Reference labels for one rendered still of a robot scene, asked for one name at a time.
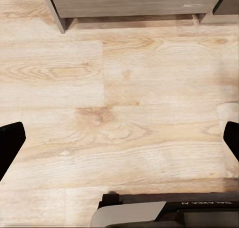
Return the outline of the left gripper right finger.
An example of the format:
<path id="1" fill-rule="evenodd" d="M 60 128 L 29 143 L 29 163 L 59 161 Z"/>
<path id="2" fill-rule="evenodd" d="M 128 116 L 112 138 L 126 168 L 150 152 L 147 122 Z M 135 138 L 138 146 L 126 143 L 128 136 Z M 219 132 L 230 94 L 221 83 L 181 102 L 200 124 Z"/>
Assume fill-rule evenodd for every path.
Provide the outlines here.
<path id="1" fill-rule="evenodd" d="M 228 121 L 223 139 L 239 162 L 239 123 Z"/>

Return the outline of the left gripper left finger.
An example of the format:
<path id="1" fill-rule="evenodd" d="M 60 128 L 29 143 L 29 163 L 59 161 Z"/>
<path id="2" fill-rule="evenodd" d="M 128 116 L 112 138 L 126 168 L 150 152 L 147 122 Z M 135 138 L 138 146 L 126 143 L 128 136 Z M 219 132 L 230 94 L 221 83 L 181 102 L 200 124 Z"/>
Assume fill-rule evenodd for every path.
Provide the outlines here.
<path id="1" fill-rule="evenodd" d="M 0 127 L 0 181 L 26 141 L 22 122 Z"/>

